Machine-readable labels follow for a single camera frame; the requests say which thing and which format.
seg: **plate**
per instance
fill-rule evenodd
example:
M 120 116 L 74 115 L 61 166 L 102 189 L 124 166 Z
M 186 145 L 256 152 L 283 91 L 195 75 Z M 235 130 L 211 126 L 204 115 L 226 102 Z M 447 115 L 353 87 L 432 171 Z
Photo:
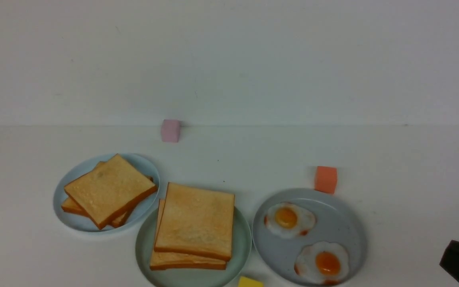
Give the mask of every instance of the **plate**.
M 150 270 L 150 256 L 155 239 L 155 227 L 159 210 L 153 211 L 144 221 L 135 240 L 135 259 L 139 269 L 156 287 L 223 287 L 240 274 L 249 257 L 253 240 L 249 224 L 235 207 L 233 213 L 233 245 L 231 260 L 226 270 L 167 269 Z
M 65 185 L 75 180 L 76 178 L 79 178 L 83 174 L 92 171 L 99 161 L 107 161 L 114 155 L 115 154 L 106 154 L 85 160 L 84 162 L 81 162 L 79 165 L 71 169 L 67 174 L 65 174 L 65 176 L 58 183 L 58 186 L 56 187 L 56 191 L 54 192 L 53 197 L 54 212 L 56 213 L 58 219 L 61 222 L 63 222 L 67 227 L 70 227 L 78 231 L 104 234 L 113 233 L 116 231 L 123 231 L 130 227 L 133 222 L 136 222 L 139 218 L 144 216 L 146 214 L 146 211 L 148 211 L 148 209 L 150 209 L 150 207 L 153 205 L 155 198 L 157 198 L 157 192 L 151 194 L 145 200 L 141 201 L 137 205 L 137 207 L 135 207 L 131 216 L 129 217 L 129 219 L 127 219 L 127 222 L 123 226 L 113 228 L 110 225 L 108 225 L 104 227 L 104 229 L 102 230 L 98 230 L 98 228 L 89 218 L 79 216 L 77 214 L 69 214 L 61 209 L 61 204 L 65 201 L 65 199 L 67 199 L 67 197 L 69 197 L 65 193 Z M 159 172 L 157 171 L 155 165 L 151 163 L 151 161 L 147 160 L 146 158 L 140 155 L 132 153 L 120 153 L 120 155 L 142 174 L 151 176 L 153 178 L 153 182 L 155 182 L 155 184 L 157 185 L 157 191 L 160 189 Z
M 291 202 L 314 213 L 315 227 L 306 236 L 293 239 L 282 239 L 270 233 L 264 224 L 266 212 L 281 202 Z M 303 279 L 294 270 L 302 248 L 319 241 L 339 243 L 348 251 L 350 271 L 342 282 L 352 278 L 364 264 L 367 241 L 362 224 L 353 211 L 334 196 L 313 189 L 289 189 L 266 200 L 256 212 L 253 220 L 256 250 L 270 269 L 290 282 L 308 287 L 321 286 Z

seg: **tabletop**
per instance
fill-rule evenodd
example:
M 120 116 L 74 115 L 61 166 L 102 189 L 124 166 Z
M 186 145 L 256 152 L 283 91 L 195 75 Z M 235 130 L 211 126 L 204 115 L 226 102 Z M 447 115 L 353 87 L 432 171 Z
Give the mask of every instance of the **tabletop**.
M 164 182 L 236 194 L 249 222 L 272 194 L 312 188 L 317 165 L 337 167 L 335 196 L 359 216 L 369 246 L 343 286 L 458 286 L 438 264 L 459 240 L 459 127 L 430 126 L 184 127 L 179 143 L 161 142 L 159 127 L 0 127 L 0 286 L 151 286 L 135 263 L 144 218 L 90 236 L 53 212 L 69 169 L 116 152 L 146 155 Z M 255 250 L 242 275 L 292 286 Z

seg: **bread slice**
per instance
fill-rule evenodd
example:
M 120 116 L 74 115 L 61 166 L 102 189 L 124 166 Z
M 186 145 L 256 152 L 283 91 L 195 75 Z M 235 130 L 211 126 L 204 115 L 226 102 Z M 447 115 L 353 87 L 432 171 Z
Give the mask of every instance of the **bread slice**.
M 159 200 L 159 214 L 157 216 L 157 227 L 155 229 L 155 239 L 160 227 L 162 212 L 164 210 L 164 200 Z M 155 252 L 151 251 L 150 269 L 166 270 L 171 268 L 198 268 L 198 269 L 226 269 L 226 261 L 202 256 L 192 256 L 190 254 L 174 252 Z
M 116 154 L 104 165 L 65 185 L 64 189 L 98 229 L 103 229 L 157 191 L 157 186 Z
M 95 168 L 100 167 L 104 163 L 105 163 L 104 161 L 99 161 L 97 165 L 95 166 Z M 153 178 L 151 176 L 148 176 L 148 175 L 145 175 L 145 176 L 149 180 L 151 180 L 151 182 L 153 182 Z M 75 203 L 74 200 L 72 200 L 69 197 L 67 197 L 67 199 L 65 199 L 65 201 L 61 204 L 61 209 L 70 214 L 77 214 L 80 216 L 88 217 L 88 214 L 86 213 L 86 211 L 84 211 L 77 203 Z M 111 221 L 109 225 L 111 225 L 114 228 L 123 226 L 125 222 L 127 222 L 127 219 L 129 219 L 129 217 L 131 216 L 132 211 L 133 209 L 126 211 L 124 214 L 118 216 L 116 219 Z
M 231 259 L 235 195 L 169 182 L 156 252 Z

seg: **yellow cube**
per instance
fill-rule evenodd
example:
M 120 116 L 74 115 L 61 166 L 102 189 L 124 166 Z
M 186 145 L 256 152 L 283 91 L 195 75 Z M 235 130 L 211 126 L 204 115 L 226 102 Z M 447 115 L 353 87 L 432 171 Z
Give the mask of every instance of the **yellow cube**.
M 263 287 L 263 283 L 241 276 L 238 281 L 238 287 Z

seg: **gray plate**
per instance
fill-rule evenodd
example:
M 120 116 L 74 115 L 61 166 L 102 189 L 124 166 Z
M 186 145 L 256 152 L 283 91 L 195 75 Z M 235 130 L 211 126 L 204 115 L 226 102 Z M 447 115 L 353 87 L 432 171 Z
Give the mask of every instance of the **gray plate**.
M 135 259 L 143 275 L 156 287 L 222 287 L 244 268 L 253 245 L 249 224 L 235 207 L 233 213 L 233 245 L 226 270 L 168 269 L 150 270 L 150 256 L 155 238 L 158 209 L 144 221 L 135 240 Z
M 306 236 L 294 239 L 282 239 L 270 233 L 264 224 L 266 212 L 269 207 L 281 202 L 291 202 L 313 212 L 316 216 L 315 227 Z M 337 242 L 346 247 L 350 272 L 345 281 L 362 267 L 367 251 L 364 229 L 353 211 L 334 196 L 313 189 L 289 189 L 266 200 L 253 220 L 253 241 L 270 269 L 302 286 L 320 286 L 298 276 L 293 269 L 302 247 L 318 241 Z

